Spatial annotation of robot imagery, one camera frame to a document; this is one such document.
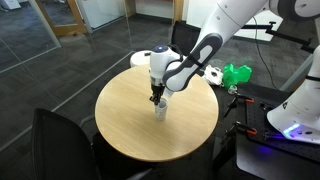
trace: blue led light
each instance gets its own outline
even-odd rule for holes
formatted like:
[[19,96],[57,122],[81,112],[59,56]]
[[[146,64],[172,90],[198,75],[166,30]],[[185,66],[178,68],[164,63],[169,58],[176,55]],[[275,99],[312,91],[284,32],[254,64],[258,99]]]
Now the blue led light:
[[168,49],[169,49],[168,46],[158,45],[158,46],[154,47],[152,51],[156,52],[156,53],[162,53],[162,52],[167,51]]
[[285,136],[287,136],[288,138],[291,138],[290,134],[284,134]]
[[288,136],[289,133],[294,130],[294,129],[297,129],[298,127],[300,126],[300,124],[294,124],[293,126],[287,128],[286,130],[283,131],[283,133]]

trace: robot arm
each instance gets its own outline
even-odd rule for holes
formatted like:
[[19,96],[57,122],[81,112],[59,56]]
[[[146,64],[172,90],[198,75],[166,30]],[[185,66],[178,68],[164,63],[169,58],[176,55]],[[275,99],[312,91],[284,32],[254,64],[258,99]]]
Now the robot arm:
[[157,46],[150,56],[150,98],[158,104],[165,88],[184,90],[191,77],[261,9],[268,9],[268,0],[223,0],[216,4],[204,22],[198,41],[183,61],[166,46]]
[[154,50],[150,57],[150,75],[155,104],[165,88],[184,90],[191,77],[256,14],[270,9],[284,19],[308,20],[320,15],[318,0],[220,0],[206,18],[198,41],[183,61],[170,48]]

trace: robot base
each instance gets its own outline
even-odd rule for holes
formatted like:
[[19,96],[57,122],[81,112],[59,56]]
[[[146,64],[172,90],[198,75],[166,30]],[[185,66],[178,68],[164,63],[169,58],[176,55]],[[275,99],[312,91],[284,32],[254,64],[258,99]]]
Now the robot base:
[[285,102],[267,114],[269,123],[287,139],[320,145],[320,119]]

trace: wire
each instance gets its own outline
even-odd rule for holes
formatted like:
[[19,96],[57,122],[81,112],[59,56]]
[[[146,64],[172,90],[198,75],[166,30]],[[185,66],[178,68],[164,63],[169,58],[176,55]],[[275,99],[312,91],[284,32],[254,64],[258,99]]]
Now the wire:
[[260,47],[259,47],[258,40],[257,40],[257,35],[258,35],[258,23],[257,23],[257,20],[256,20],[256,18],[255,18],[255,17],[253,17],[253,19],[254,19],[254,22],[256,23],[256,34],[255,34],[254,39],[255,39],[255,41],[256,41],[256,45],[257,45],[257,49],[258,49],[258,53],[259,53],[260,59],[261,59],[261,61],[263,62],[264,66],[266,67],[266,69],[267,69],[267,71],[268,71],[268,73],[269,73],[269,76],[270,76],[270,79],[271,79],[272,86],[273,86],[275,89],[279,90],[279,88],[277,88],[277,87],[274,85],[274,82],[273,82],[273,78],[272,78],[271,72],[270,72],[270,70],[269,70],[269,68],[268,68],[268,66],[267,66],[267,64],[266,64],[266,62],[265,62],[265,61],[263,60],[263,58],[262,58],[262,55],[261,55],[261,52],[260,52]]

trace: green object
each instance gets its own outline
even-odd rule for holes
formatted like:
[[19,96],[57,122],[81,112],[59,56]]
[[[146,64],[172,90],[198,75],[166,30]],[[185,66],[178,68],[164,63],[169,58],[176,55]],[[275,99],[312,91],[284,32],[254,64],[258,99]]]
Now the green object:
[[233,64],[227,64],[223,68],[222,82],[226,89],[232,85],[237,85],[238,82],[248,82],[252,73],[252,69],[247,65],[243,65],[238,69]]

